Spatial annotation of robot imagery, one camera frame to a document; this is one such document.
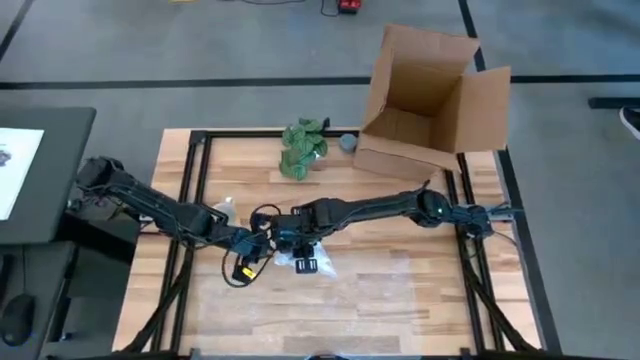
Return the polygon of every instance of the red object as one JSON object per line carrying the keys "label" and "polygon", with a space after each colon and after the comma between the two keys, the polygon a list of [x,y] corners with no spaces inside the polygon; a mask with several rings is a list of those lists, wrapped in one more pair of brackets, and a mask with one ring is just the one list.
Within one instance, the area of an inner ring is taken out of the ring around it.
{"label": "red object", "polygon": [[340,0],[338,2],[338,10],[341,13],[355,14],[362,6],[362,0]]}

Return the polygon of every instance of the wooden tabletop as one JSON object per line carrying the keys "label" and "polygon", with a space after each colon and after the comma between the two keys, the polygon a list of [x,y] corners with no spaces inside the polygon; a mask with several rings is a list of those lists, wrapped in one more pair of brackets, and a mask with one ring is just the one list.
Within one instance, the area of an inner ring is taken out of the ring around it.
{"label": "wooden tabletop", "polygon": [[[165,130],[158,155],[152,185],[174,198],[190,131]],[[215,139],[205,202],[214,205],[233,197],[239,221],[247,226],[250,212],[265,203],[288,211],[320,197],[357,200],[420,186],[353,169],[351,156],[334,140],[329,143],[328,156],[297,183],[278,171],[279,139]],[[467,160],[476,201],[500,204],[493,153],[470,153]],[[432,179],[430,188],[446,193],[442,174]],[[539,346],[518,252],[508,239],[513,236],[510,225],[494,227],[506,235],[485,242],[498,305],[523,336]],[[452,226],[424,229],[406,218],[384,219],[353,224],[323,244],[337,278],[296,275],[291,267],[270,264],[246,289],[229,288],[222,280],[221,249],[199,250],[180,352],[195,347],[204,355],[451,355],[461,347],[473,348]],[[140,238],[114,349],[129,343],[155,309],[168,246],[161,235]],[[165,327],[165,348],[172,318]],[[488,329],[485,326],[490,343]]]}

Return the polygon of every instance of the clear plastic bag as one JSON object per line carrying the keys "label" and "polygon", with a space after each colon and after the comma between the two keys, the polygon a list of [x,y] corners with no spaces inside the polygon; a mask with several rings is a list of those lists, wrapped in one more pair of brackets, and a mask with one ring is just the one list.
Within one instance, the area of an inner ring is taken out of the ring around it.
{"label": "clear plastic bag", "polygon": [[[273,257],[274,263],[280,266],[296,266],[296,259],[293,257],[292,253],[276,253]],[[329,258],[329,254],[327,254],[324,247],[322,247],[322,243],[317,242],[313,246],[313,259],[316,259],[318,262],[318,272],[320,274],[326,275],[332,279],[338,277],[336,270],[333,268],[333,264],[331,263],[331,259]]]}

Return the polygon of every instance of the green plant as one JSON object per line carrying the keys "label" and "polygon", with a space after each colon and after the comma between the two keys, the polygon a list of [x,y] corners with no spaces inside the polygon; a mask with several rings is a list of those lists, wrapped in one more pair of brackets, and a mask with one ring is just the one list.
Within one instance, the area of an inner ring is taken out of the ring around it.
{"label": "green plant", "polygon": [[287,126],[282,133],[280,172],[286,177],[303,180],[311,164],[327,155],[329,147],[322,137],[322,123],[315,119],[299,119],[297,125]]}

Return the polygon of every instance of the open cardboard box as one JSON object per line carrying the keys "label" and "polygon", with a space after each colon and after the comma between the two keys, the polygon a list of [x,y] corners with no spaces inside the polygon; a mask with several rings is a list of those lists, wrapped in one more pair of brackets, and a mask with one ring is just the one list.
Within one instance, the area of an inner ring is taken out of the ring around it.
{"label": "open cardboard box", "polygon": [[385,27],[354,166],[412,180],[459,170],[456,153],[504,148],[511,69],[464,71],[476,39]]}

